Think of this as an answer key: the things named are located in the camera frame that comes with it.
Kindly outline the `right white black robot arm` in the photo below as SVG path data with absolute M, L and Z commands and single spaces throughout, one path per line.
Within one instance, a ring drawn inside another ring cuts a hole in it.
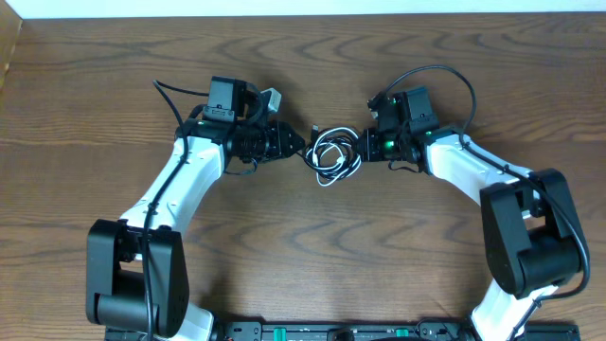
M 366 162 L 416 165 L 479 205 L 492 282 L 471 314 L 476 339 L 514 340 L 546 301 L 586 288 L 590 253 L 559 171 L 512 165 L 450 127 L 416 135 L 371 128 L 357 150 Z

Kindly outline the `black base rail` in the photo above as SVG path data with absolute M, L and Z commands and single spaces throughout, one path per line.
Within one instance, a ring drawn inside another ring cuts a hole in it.
M 145 340 L 142 332 L 106 328 L 103 340 Z M 260 322 L 215 323 L 208 340 L 328 341 L 328 340 L 480 340 L 471 324 L 454 320 L 423 319 L 412 324 L 268 324 Z M 513 340 L 580 341 L 579 327 L 564 323 L 526 325 Z

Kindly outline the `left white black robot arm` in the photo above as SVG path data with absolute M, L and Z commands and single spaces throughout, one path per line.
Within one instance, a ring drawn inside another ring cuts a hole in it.
M 232 157 L 253 165 L 288 158 L 305 140 L 286 122 L 190 118 L 169 161 L 139 201 L 87 236 L 88 320 L 107 340 L 216 340 L 222 329 L 189 300 L 183 237 L 206 192 Z

